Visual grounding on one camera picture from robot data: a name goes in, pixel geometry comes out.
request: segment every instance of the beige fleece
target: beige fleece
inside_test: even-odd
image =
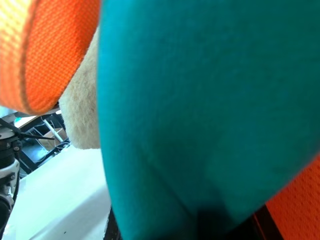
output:
[[[99,29],[59,100],[66,133],[79,149],[100,148],[96,99],[98,36]]]

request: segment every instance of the cardboard box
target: cardboard box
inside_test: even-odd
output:
[[[63,128],[55,128],[56,133],[62,138],[62,140],[67,139],[67,134]],[[46,138],[53,138],[54,140],[47,140],[47,139],[39,139],[39,143],[48,151],[55,148],[55,146],[59,145],[61,142],[55,137],[52,131],[48,131],[45,135]]]

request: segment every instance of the orange mesh fabric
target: orange mesh fabric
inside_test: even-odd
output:
[[[0,105],[29,114],[52,108],[80,65],[100,0],[0,1]]]
[[[266,205],[285,240],[319,240],[320,156]]]

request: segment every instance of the teal plush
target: teal plush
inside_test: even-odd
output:
[[[221,235],[320,146],[319,0],[107,0],[99,134],[125,240]]]

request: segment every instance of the white table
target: white table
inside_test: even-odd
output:
[[[68,147],[20,181],[4,240],[102,240],[111,202],[100,150]]]

